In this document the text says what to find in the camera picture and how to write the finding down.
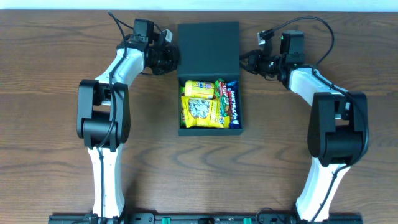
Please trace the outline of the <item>blue Dairy Milk bar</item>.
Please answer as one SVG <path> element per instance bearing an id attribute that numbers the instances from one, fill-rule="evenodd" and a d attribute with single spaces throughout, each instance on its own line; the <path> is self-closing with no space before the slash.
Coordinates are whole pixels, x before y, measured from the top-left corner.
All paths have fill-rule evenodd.
<path id="1" fill-rule="evenodd" d="M 229 97 L 229 107 L 231 109 L 231 121 L 229 127 L 231 129 L 239 129 L 241 128 L 241 123 L 239 121 L 238 81 L 230 81 L 226 84 L 226 87 Z"/>

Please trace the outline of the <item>blue Oreo cookie pack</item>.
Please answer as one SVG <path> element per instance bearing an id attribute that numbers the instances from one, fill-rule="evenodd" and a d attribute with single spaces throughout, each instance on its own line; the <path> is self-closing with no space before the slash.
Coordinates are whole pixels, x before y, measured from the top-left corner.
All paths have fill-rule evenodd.
<path id="1" fill-rule="evenodd" d="M 181 127 L 186 126 L 185 114 L 184 114 L 184 108 L 183 108 L 183 102 L 182 102 L 183 96 L 185 96 L 185 87 L 181 86 L 180 87 L 180 125 L 181 125 Z"/>

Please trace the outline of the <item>green KitKat Milo bar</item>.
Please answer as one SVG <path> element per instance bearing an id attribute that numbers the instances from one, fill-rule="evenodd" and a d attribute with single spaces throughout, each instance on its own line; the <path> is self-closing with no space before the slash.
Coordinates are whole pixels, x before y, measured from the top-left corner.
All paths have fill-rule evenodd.
<path id="1" fill-rule="evenodd" d="M 220 113 L 222 116 L 227 117 L 231 116 L 231 108 L 229 105 L 229 96 L 228 96 L 228 91 L 227 91 L 227 86 L 226 82 L 219 78 L 217 81 L 215 81 L 215 96 L 220 100 Z"/>

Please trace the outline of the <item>yellow plastic jar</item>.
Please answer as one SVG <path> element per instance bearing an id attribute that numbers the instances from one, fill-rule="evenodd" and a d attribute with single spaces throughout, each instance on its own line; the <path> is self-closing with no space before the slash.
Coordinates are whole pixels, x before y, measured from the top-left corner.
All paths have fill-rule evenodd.
<path id="1" fill-rule="evenodd" d="M 203 82 L 187 80 L 185 82 L 185 96 L 194 98 L 213 99 L 215 95 L 215 84 L 212 82 Z"/>

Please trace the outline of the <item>dark green gift box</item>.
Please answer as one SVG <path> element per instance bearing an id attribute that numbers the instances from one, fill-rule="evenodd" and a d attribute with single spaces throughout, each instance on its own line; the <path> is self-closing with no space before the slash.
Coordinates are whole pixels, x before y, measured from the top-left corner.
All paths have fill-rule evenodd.
<path id="1" fill-rule="evenodd" d="M 180 126 L 179 136 L 239 136 L 244 131 L 241 98 L 241 68 L 239 65 L 239 22 L 202 22 L 178 25 L 180 61 L 177 69 L 178 84 L 187 80 L 226 82 L 236 80 L 239 127 L 236 129 L 186 128 Z"/>

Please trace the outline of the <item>yellow Hacks candy bag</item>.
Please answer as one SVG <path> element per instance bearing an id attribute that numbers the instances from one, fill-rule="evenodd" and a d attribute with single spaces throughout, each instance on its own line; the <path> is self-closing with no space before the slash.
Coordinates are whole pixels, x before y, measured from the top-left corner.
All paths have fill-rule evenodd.
<path id="1" fill-rule="evenodd" d="M 182 96 L 181 101 L 187 128 L 229 128 L 230 118 L 221 114 L 220 99 Z"/>

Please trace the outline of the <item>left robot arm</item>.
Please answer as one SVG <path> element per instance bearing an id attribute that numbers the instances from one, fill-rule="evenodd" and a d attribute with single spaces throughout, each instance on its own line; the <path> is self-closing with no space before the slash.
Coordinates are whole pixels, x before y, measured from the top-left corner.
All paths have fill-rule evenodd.
<path id="1" fill-rule="evenodd" d="M 99 222 L 119 221 L 125 199 L 121 156 L 130 128 L 129 87 L 149 67 L 154 75 L 177 69 L 180 53 L 172 44 L 121 44 L 109 67 L 78 87 L 76 132 L 90 155 L 95 188 L 93 216 Z"/>

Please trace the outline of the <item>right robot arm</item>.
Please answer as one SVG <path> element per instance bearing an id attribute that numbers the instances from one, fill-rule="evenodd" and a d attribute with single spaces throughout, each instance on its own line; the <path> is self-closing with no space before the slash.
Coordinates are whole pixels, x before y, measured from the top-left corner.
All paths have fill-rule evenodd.
<path id="1" fill-rule="evenodd" d="M 295 221 L 330 221 L 330 205 L 343 176 L 368 150 L 366 95 L 336 86 L 316 66 L 305 64 L 302 54 L 267 55 L 252 50 L 239 59 L 245 71 L 276 77 L 310 105 L 307 144 L 312 163 L 305 187 L 295 201 Z"/>

